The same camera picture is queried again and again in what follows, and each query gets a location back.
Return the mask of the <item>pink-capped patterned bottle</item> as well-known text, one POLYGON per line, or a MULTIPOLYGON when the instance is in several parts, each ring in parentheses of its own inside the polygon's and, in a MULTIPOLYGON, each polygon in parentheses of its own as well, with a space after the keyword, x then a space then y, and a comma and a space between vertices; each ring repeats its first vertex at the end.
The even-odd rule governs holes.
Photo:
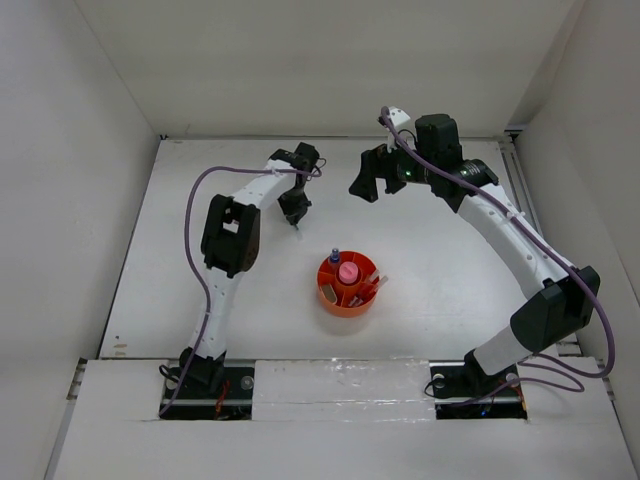
POLYGON ((358 281, 360 270, 352 261, 343 262, 338 269, 338 279, 344 285, 352 285, 358 281))

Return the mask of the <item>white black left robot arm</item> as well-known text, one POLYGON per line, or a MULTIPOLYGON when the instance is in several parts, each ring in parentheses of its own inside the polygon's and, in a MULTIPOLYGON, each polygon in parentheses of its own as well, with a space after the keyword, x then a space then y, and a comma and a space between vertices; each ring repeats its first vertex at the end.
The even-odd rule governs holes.
POLYGON ((227 326, 239 283, 259 253, 261 213, 276 203, 285 220, 297 226, 311 207, 305 186, 321 174, 319 160, 316 148, 301 142, 292 152, 276 150, 262 169, 228 167, 228 172, 256 178, 230 196, 217 194, 211 199, 200 242, 203 271, 198 270, 190 250, 191 212, 198 187, 218 169, 212 167, 196 179, 188 197, 183 238, 189 266, 204 289, 205 304, 203 319, 179 358, 180 387, 205 397, 222 387, 227 326))

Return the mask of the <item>dark red orange-tipped pen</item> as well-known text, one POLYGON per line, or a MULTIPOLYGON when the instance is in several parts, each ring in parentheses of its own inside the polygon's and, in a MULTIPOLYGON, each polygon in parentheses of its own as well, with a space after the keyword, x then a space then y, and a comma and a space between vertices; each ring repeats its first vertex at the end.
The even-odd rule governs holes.
POLYGON ((365 297, 369 298, 371 296, 375 296, 377 292, 387 283, 388 276, 383 275, 382 277, 378 276, 373 282, 367 285, 365 290, 365 297))

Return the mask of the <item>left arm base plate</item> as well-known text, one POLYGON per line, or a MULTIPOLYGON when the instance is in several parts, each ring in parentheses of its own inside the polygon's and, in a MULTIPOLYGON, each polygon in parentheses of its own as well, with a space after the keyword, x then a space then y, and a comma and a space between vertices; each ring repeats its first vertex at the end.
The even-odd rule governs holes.
POLYGON ((159 406, 162 420, 246 421, 252 418, 255 368, 253 364, 227 365, 214 393, 184 382, 176 390, 179 368, 161 365, 164 378, 159 406))

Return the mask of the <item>pink white mini stapler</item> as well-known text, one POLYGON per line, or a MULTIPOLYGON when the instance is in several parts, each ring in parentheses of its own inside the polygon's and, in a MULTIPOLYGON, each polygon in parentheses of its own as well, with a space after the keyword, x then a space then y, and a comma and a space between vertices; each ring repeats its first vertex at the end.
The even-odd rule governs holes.
POLYGON ((331 284, 324 284, 321 286, 321 291, 325 297, 325 299, 330 304, 335 304, 337 302, 336 292, 331 284))

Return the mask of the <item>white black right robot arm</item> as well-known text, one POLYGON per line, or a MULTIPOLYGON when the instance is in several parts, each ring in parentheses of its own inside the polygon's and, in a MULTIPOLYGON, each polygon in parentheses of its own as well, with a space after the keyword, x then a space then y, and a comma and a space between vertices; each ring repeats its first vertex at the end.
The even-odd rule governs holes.
POLYGON ((479 159, 464 157, 452 117, 432 114, 412 120, 399 108, 385 107, 378 121, 387 129, 388 140, 362 153, 350 194, 377 201, 379 179, 388 194, 408 184, 429 186, 487 241, 526 299, 506 327, 465 355, 463 367, 450 381, 468 397, 485 396, 510 367, 588 325, 599 275, 559 255, 524 220, 493 170, 479 159))

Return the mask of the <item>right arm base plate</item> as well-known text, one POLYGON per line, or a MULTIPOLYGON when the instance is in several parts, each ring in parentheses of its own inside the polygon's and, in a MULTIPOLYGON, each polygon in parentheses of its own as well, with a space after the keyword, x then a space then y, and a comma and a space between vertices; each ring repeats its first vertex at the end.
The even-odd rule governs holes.
POLYGON ((437 420, 526 420, 524 395, 515 365, 473 385, 464 376, 462 361, 429 363, 430 378, 424 394, 434 400, 437 420))

